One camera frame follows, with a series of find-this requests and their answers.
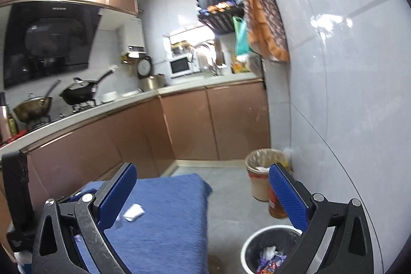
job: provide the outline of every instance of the screw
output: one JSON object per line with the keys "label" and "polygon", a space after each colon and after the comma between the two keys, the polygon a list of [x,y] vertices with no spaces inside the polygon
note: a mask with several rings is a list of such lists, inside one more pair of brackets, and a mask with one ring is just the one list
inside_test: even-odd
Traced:
{"label": "screw", "polygon": [[83,202],[90,202],[93,199],[93,194],[84,194],[81,199],[83,200]]}
{"label": "screw", "polygon": [[320,194],[320,193],[316,193],[313,195],[314,200],[316,200],[317,202],[323,202],[324,201],[324,195]]}
{"label": "screw", "polygon": [[354,206],[361,206],[361,201],[358,199],[353,199],[352,202]]}
{"label": "screw", "polygon": [[52,206],[54,204],[54,199],[46,200],[46,206]]}

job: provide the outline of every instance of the green plastic bag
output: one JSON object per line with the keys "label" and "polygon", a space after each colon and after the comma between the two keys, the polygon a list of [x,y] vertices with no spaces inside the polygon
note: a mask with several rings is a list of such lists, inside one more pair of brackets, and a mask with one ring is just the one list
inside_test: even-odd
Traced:
{"label": "green plastic bag", "polygon": [[236,32],[236,56],[251,52],[248,45],[247,22],[240,17],[233,17],[234,30]]}

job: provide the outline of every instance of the wall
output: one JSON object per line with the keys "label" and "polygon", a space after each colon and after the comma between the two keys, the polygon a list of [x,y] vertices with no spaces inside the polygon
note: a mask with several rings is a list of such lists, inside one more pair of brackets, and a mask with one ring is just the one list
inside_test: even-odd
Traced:
{"label": "wall", "polygon": [[[163,36],[199,23],[196,0],[146,0],[138,6],[144,11],[140,18],[143,23],[145,47],[148,55],[153,58],[154,72],[170,76],[171,70],[163,47]],[[234,34],[223,36],[223,52],[234,49],[235,42]]]}
{"label": "wall", "polygon": [[277,2],[291,64],[271,78],[289,82],[295,175],[330,201],[361,199],[382,273],[411,233],[411,9],[405,0]]}
{"label": "wall", "polygon": [[[7,103],[10,110],[13,110],[14,107],[26,100],[30,93],[34,93],[36,96],[45,94],[53,82],[59,78],[61,83],[51,94],[51,96],[53,96],[53,103],[50,116],[52,120],[55,121],[59,119],[60,113],[66,116],[71,114],[71,106],[67,105],[64,100],[59,97],[59,94],[73,83],[74,77],[80,77],[83,80],[96,80],[114,64],[120,64],[120,44],[117,34],[115,31],[97,30],[90,52],[88,69],[76,73],[65,73],[59,76],[47,77],[12,87],[5,91]],[[104,93],[117,91],[118,94],[122,94],[136,90],[137,88],[137,78],[129,77],[127,68],[120,66],[113,75],[101,82],[96,94],[96,99],[99,99]],[[23,124],[19,123],[19,126],[20,129],[24,129]]]}
{"label": "wall", "polygon": [[263,59],[270,117],[271,147],[289,154],[291,108],[288,85],[289,64]]}

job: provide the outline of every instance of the black frying pan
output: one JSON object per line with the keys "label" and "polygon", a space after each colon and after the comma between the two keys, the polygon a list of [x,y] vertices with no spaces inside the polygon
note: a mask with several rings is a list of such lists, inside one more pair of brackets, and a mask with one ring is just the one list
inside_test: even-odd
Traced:
{"label": "black frying pan", "polygon": [[107,71],[98,80],[82,80],[79,77],[75,77],[74,83],[61,92],[60,97],[70,106],[93,100],[98,84],[113,73],[113,70]]}

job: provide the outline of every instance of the black trash bin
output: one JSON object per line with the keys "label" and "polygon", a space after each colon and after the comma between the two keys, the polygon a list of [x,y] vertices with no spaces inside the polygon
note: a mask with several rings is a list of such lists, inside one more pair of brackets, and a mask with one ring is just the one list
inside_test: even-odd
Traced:
{"label": "black trash bin", "polygon": [[253,233],[241,249],[241,265],[247,274],[255,274],[259,265],[260,252],[266,247],[276,246],[276,251],[291,253],[301,236],[301,230],[290,225],[271,225]]}

